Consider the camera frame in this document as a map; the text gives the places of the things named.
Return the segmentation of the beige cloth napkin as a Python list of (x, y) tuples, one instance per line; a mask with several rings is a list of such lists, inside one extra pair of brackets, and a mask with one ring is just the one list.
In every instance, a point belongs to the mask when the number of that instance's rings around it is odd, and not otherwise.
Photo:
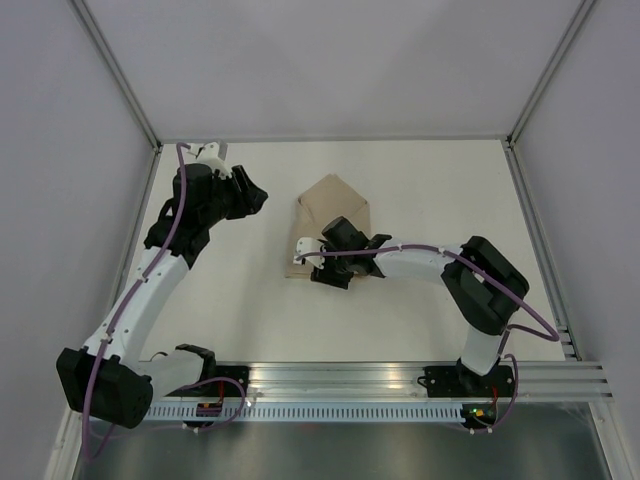
[(369, 202), (338, 175), (326, 175), (297, 197), (285, 251), (286, 278), (309, 279), (312, 266), (296, 265), (293, 260), (297, 241), (301, 237), (320, 239), (322, 230), (340, 216), (371, 236)]

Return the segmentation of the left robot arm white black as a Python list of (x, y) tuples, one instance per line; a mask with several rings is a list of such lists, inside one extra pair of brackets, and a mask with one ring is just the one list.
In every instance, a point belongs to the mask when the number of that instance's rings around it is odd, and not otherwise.
[(77, 349), (64, 349), (56, 369), (69, 407), (133, 429), (152, 403), (191, 390), (206, 396), (218, 384), (213, 351), (181, 344), (168, 355), (144, 361), (142, 349), (167, 300), (223, 220), (257, 214), (268, 198), (245, 169), (224, 175), (203, 163), (178, 169), (173, 195), (143, 242), (135, 277), (95, 333)]

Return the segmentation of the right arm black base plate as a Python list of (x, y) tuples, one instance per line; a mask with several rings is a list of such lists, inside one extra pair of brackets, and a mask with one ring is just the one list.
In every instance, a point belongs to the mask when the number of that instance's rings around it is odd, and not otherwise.
[(461, 365), (430, 365), (421, 382), (429, 398), (509, 398), (515, 391), (513, 369), (506, 365), (497, 365), (484, 376)]

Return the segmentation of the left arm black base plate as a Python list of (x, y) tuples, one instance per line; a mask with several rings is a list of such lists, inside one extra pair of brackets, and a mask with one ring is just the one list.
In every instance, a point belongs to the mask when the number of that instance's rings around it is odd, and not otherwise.
[(240, 388), (249, 386), (250, 367), (247, 365), (222, 365), (210, 373), (204, 373), (200, 381), (208, 383), (196, 388), (196, 395), (201, 397), (240, 398)]

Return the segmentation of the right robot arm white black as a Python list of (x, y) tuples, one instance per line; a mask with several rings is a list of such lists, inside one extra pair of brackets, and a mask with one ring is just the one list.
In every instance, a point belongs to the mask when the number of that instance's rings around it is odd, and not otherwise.
[(486, 238), (461, 245), (404, 244), (389, 234), (367, 237), (347, 218), (329, 223), (319, 239), (295, 242), (294, 261), (313, 266), (313, 282), (348, 289), (356, 277), (418, 279), (443, 286), (468, 324), (456, 381), (466, 395), (487, 389), (499, 366), (500, 349), (514, 313), (530, 285)]

